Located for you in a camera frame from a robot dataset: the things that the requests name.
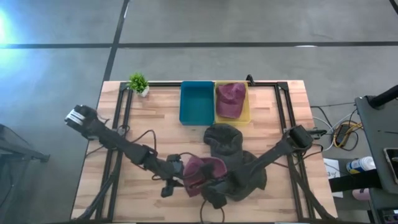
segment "wooden table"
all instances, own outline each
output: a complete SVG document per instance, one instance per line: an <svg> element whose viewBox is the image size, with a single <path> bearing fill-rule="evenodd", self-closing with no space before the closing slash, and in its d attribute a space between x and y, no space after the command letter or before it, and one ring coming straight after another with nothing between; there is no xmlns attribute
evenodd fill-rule
<svg viewBox="0 0 398 224"><path fill-rule="evenodd" d="M314 123L303 81L288 81L290 97L294 107L297 124L305 128L313 128ZM119 82L105 82L98 104L98 113L111 119L114 116L118 97ZM243 133L244 150L260 156L270 149L282 134L279 113L275 101L275 92L269 87L249 88L249 103L252 121L247 126L238 126ZM192 152L198 156L209 156L210 148L203 143L205 126L182 126L179 119L180 89L178 87L151 87L149 95L141 98L134 95L130 110L129 125L131 131L127 139L133 140L148 129L157 135L159 157ZM121 110L119 123L122 123L124 108ZM153 147L150 134L139 143ZM96 149L98 142L91 142L88 152ZM308 153L319 151L312 147ZM98 193L104 169L106 149L93 153L85 160L72 217L79 216ZM277 162L286 164L286 157ZM333 197L329 187L326 169L321 154L305 160L310 188L320 203L333 216L337 216ZM266 189L256 189L251 195L240 202L229 200L224 207L226 222L293 222L297 221L292 186L288 169L274 164L267 166ZM174 194L162 198L160 191L163 181L151 180L152 173L140 170L123 157L118 187L118 197L114 213L114 222L199 222L199 210L203 198L199 195L189 198L183 188L176 188ZM301 194L303 209L306 211L305 200ZM220 222L221 211L214 210L207 203L203 209L203 219L209 222Z"/></svg>

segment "yellow bin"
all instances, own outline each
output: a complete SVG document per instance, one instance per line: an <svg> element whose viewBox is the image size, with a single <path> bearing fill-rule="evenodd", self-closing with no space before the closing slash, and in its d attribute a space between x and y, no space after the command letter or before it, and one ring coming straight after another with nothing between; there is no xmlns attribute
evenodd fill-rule
<svg viewBox="0 0 398 224"><path fill-rule="evenodd" d="M241 116L239 118L225 118L222 116L218 116L216 112L216 106L214 107L214 113L215 113L215 123L216 124L230 124L233 126L237 125L245 125L250 123L250 106L249 106L249 87L248 83L245 81L215 81L214 84L214 97L215 97L215 103L217 102L217 94L216 94L216 88L218 85L225 85L229 83L244 83L244 86L246 88L246 96L244 98L243 102L243 109Z"/></svg>

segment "concrete floor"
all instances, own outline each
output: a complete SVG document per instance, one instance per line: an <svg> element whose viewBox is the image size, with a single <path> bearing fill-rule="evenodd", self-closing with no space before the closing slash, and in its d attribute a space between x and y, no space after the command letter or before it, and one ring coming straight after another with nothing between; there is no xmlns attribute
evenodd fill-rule
<svg viewBox="0 0 398 224"><path fill-rule="evenodd" d="M3 0L0 44L110 44L122 4ZM398 15L388 0L131 0L120 38L121 43L315 41L398 41ZM87 141L63 119L76 104L96 106L110 51L0 49L0 123L51 154L48 163L30 165L9 223L69 219ZM126 80L135 71L150 80L236 80L247 74L257 80L300 79L312 105L327 105L396 85L397 58L398 46L119 49L110 80ZM325 108L332 123L353 110ZM369 155L359 135L353 152L330 149L323 155ZM327 139L322 143L328 145Z"/></svg>

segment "small potted plant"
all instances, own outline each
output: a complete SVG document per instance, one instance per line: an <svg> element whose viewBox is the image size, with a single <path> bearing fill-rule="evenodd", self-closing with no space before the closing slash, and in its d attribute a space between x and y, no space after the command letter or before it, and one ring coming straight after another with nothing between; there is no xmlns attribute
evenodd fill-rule
<svg viewBox="0 0 398 224"><path fill-rule="evenodd" d="M128 84L130 90L134 90L139 96L145 97L149 91L148 81L145 80L141 72L136 72L130 76Z"/></svg>

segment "maroon baseball cap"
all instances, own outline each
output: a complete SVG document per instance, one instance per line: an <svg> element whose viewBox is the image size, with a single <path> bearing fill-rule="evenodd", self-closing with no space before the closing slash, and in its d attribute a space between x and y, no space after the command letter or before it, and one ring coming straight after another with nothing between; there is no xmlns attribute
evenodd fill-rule
<svg viewBox="0 0 398 224"><path fill-rule="evenodd" d="M226 118L239 118L242 113L246 87L244 83L219 85L216 89L216 112Z"/></svg>
<svg viewBox="0 0 398 224"><path fill-rule="evenodd" d="M203 164L208 163L213 164L214 170L212 174L214 177L219 178L226 174L226 166L221 159L215 157L199 158L192 156L185 165L183 172L183 183L189 197L200 194L201 185L204 184L206 181L205 176L200 171L200 167Z"/></svg>

